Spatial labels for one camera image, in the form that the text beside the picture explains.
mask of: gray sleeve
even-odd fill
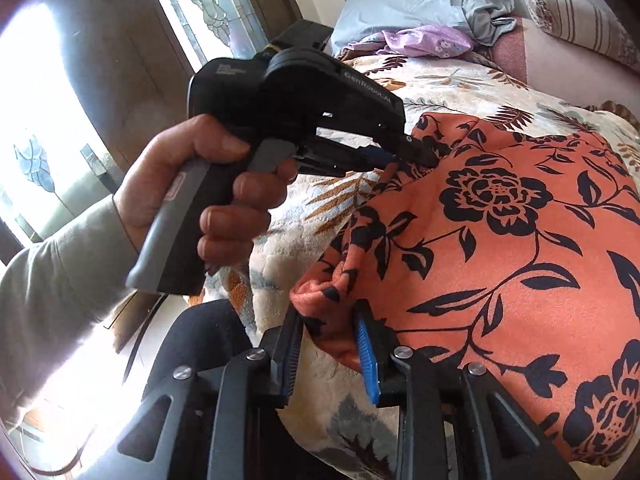
[[[0,281],[0,417],[8,428],[130,292],[136,257],[108,196],[10,262]]]

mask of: metal screw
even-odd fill
[[[267,356],[267,352],[265,352],[262,348],[254,348],[247,355],[246,358],[249,361],[260,361]]]
[[[486,366],[484,366],[482,363],[469,363],[469,366],[467,368],[469,370],[469,373],[471,375],[475,375],[475,376],[481,376],[484,375],[486,373]]]
[[[394,355],[398,359],[408,359],[414,354],[414,351],[408,346],[396,346],[394,348]]]
[[[193,375],[193,369],[187,365],[178,366],[174,370],[174,379],[178,379],[179,381],[188,379],[192,375]]]

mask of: hand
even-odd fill
[[[122,224],[139,251],[178,169],[202,156],[229,163],[246,156],[249,145],[215,118],[200,115],[158,134],[130,168],[113,197]],[[267,209],[281,205],[298,166],[286,160],[275,174],[243,173],[234,182],[233,205],[207,207],[200,216],[198,254],[210,266],[236,264],[251,254],[252,239],[269,228]]]

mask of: striped cushion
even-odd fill
[[[640,72],[640,53],[620,22],[589,0],[525,0],[546,33],[604,54]]]

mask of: gray pillowcase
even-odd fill
[[[441,23],[464,32],[477,43],[492,46],[513,30],[513,0],[347,0],[331,36],[337,56],[350,41],[388,30],[397,32],[425,23]]]

